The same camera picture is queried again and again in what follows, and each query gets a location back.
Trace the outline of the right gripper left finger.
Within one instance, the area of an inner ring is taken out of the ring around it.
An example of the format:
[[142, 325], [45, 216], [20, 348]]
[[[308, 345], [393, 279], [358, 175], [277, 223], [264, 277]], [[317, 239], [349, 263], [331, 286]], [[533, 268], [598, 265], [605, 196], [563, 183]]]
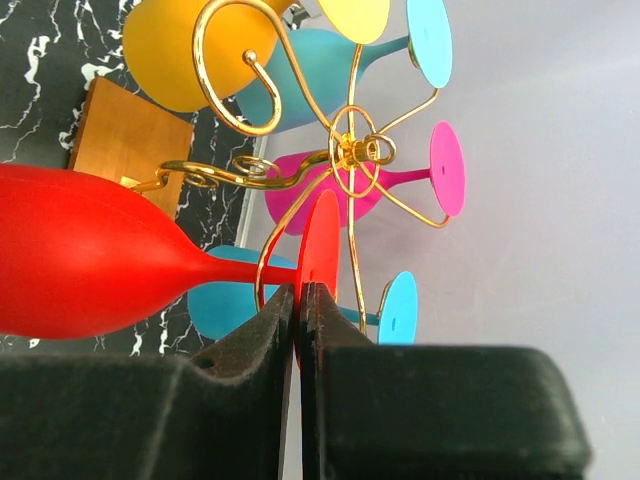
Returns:
[[293, 290], [192, 357], [5, 355], [5, 479], [278, 479]]

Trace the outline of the yellow wine glass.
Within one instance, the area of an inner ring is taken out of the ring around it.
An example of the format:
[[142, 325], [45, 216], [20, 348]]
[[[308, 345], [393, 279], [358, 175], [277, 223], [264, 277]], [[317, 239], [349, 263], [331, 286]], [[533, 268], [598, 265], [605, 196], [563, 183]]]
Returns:
[[391, 8], [390, 0], [318, 0], [318, 4], [338, 32], [358, 44], [380, 38]]

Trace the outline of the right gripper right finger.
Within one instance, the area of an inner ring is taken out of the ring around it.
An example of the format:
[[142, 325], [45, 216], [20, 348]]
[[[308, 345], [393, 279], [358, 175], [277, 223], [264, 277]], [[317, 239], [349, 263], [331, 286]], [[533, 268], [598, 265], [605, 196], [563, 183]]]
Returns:
[[296, 350], [307, 479], [581, 479], [591, 462], [540, 350], [377, 345], [320, 283], [303, 290]]

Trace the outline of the red wine glass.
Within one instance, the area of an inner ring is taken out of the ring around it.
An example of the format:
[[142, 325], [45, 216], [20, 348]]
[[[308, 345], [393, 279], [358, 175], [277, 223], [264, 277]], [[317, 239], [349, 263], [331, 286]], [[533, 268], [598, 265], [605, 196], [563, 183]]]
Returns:
[[322, 193], [293, 269], [221, 259], [167, 214], [112, 181], [70, 170], [1, 168], [1, 331], [40, 339], [103, 335], [133, 325], [184, 292], [261, 280], [337, 287], [340, 212]]

